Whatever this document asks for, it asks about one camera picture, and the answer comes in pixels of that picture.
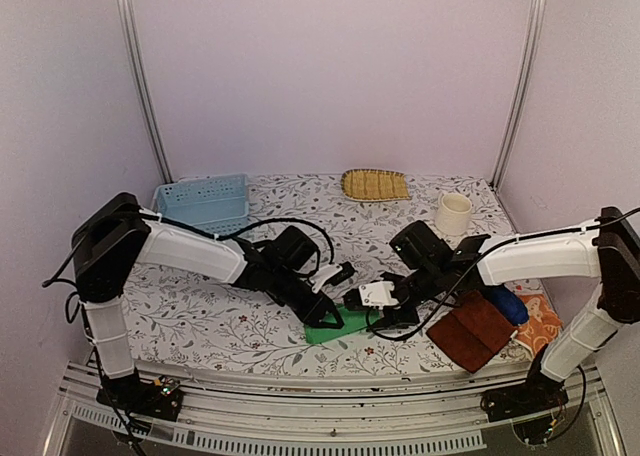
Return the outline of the green microfiber towel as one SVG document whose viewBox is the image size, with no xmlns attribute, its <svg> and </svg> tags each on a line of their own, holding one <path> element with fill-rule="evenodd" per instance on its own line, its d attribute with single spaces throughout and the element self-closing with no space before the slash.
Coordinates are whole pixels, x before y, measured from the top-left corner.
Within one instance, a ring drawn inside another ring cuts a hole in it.
<svg viewBox="0 0 640 456">
<path fill-rule="evenodd" d="M 303 325 L 307 344 L 320 345 L 367 329 L 366 310 L 351 311 L 339 304 L 337 311 L 343 320 L 341 328 L 316 328 L 307 324 Z"/>
</svg>

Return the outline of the brown towel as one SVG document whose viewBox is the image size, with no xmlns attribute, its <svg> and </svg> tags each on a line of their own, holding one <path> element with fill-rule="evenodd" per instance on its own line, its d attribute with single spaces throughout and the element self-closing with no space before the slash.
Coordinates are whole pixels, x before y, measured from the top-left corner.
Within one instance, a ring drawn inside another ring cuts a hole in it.
<svg viewBox="0 0 640 456">
<path fill-rule="evenodd" d="M 465 293 L 460 303 L 427 336 L 456 365 L 475 373 L 507 345 L 516 327 L 479 291 Z"/>
</svg>

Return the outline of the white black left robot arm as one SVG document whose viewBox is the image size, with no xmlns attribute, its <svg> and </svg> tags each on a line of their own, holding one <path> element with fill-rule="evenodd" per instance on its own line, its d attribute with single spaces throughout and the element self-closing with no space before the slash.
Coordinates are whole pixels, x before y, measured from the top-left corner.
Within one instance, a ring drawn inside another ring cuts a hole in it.
<svg viewBox="0 0 640 456">
<path fill-rule="evenodd" d="M 263 292 L 288 307 L 312 328 L 340 329 L 344 322 L 324 293 L 355 270 L 334 259 L 323 261 L 319 247 L 303 232 L 303 221 L 285 219 L 285 229 L 260 242 L 245 239 L 243 230 L 217 235 L 166 218 L 121 192 L 73 234 L 76 290 L 111 395 L 128 410 L 148 402 L 146 384 L 134 377 L 121 298 L 134 267 L 152 264 L 208 277 L 219 284 Z"/>
</svg>

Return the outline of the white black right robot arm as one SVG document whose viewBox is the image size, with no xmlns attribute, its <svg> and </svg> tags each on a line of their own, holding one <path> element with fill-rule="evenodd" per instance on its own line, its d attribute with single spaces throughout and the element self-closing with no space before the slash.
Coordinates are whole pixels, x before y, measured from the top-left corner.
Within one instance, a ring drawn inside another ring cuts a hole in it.
<svg viewBox="0 0 640 456">
<path fill-rule="evenodd" d="M 537 412 L 584 360 L 622 326 L 639 320 L 639 236 L 628 221 L 636 213 L 608 206 L 574 226 L 510 237 L 468 236 L 456 247 L 417 221 L 390 243 L 410 274 L 385 274 L 347 292 L 344 303 L 350 310 L 405 312 L 407 326 L 418 329 L 417 306 L 428 299 L 541 281 L 555 308 L 571 320 L 538 352 L 529 381 L 518 388 L 517 403 Z"/>
</svg>

